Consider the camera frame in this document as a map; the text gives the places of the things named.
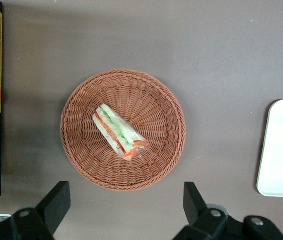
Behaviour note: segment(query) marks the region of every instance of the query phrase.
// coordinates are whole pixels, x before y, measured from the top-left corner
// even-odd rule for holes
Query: white tray
[[[267,197],[283,197],[283,100],[268,115],[257,188]]]

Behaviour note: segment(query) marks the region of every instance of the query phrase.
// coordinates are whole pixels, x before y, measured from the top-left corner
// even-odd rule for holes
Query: sandwich
[[[94,123],[117,155],[130,161],[150,143],[106,104],[97,108]]]

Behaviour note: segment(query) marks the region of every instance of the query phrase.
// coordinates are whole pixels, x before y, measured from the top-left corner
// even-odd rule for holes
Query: brown woven basket
[[[131,161],[120,159],[94,124],[92,115],[107,104],[132,124],[149,148]],[[70,96],[61,116],[64,150],[77,171],[112,190],[134,191],[167,176],[185,145],[186,124],[172,92],[156,78],[115,69],[90,77]]]

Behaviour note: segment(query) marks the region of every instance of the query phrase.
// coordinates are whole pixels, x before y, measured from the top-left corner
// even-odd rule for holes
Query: tomato slice
[[[129,153],[126,153],[124,156],[122,156],[122,159],[132,158],[135,154],[139,152],[138,147],[134,147],[130,150]]]
[[[119,148],[122,150],[123,154],[126,154],[127,152],[124,150],[123,145],[118,140],[116,134],[113,132],[113,130],[103,121],[101,116],[98,113],[95,113],[96,118],[99,120],[100,124],[106,129],[107,133],[111,138],[118,144]]]
[[[133,141],[133,146],[143,146],[147,147],[150,143],[148,141],[141,141],[141,140],[135,140]]]

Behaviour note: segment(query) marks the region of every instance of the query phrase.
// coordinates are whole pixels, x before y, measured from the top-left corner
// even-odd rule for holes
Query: plastic wrap
[[[129,122],[106,104],[97,108],[92,119],[121,159],[130,161],[149,145],[149,142]]]

